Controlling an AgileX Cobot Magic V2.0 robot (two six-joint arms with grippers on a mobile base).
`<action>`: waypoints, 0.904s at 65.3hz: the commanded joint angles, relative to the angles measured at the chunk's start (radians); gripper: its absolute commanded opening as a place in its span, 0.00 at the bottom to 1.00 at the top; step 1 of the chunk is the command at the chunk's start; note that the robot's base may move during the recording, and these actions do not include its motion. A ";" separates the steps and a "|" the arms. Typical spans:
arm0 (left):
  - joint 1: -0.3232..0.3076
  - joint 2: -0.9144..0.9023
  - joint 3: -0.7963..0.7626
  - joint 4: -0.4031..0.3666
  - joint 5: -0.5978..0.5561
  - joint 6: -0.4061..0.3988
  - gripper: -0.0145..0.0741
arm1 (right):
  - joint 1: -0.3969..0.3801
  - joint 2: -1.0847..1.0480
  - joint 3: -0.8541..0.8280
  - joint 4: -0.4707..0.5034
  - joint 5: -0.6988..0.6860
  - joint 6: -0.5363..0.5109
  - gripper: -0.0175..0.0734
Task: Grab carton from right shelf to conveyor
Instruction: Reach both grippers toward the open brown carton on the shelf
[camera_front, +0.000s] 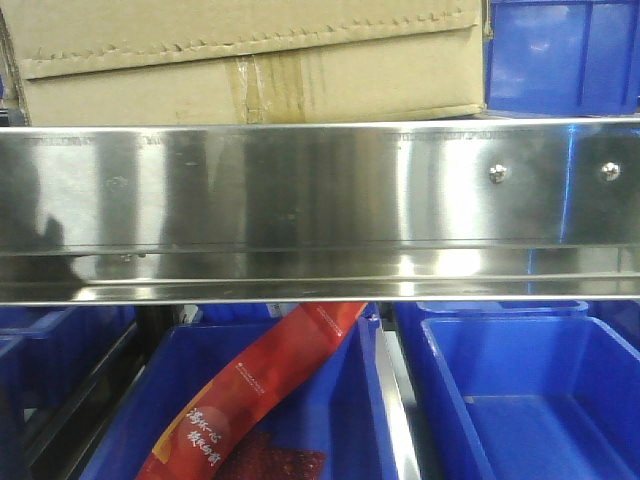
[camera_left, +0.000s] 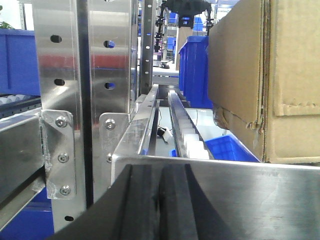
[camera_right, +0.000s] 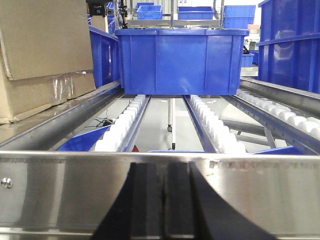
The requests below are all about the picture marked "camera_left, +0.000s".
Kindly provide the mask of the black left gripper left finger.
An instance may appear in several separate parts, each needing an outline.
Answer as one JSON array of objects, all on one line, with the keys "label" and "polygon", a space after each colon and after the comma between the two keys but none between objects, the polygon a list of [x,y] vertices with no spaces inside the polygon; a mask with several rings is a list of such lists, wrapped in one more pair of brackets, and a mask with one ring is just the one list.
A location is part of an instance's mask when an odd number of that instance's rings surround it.
[{"label": "black left gripper left finger", "polygon": [[158,183],[151,165],[128,164],[110,189],[52,240],[157,240]]}]

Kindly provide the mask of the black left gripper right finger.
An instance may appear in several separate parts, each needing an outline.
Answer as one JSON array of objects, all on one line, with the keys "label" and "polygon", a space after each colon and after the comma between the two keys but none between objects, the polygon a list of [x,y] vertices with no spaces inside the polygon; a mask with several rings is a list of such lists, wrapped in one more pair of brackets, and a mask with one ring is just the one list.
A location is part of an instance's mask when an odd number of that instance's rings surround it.
[{"label": "black left gripper right finger", "polygon": [[158,165],[159,239],[246,240],[227,225],[200,187],[189,164]]}]

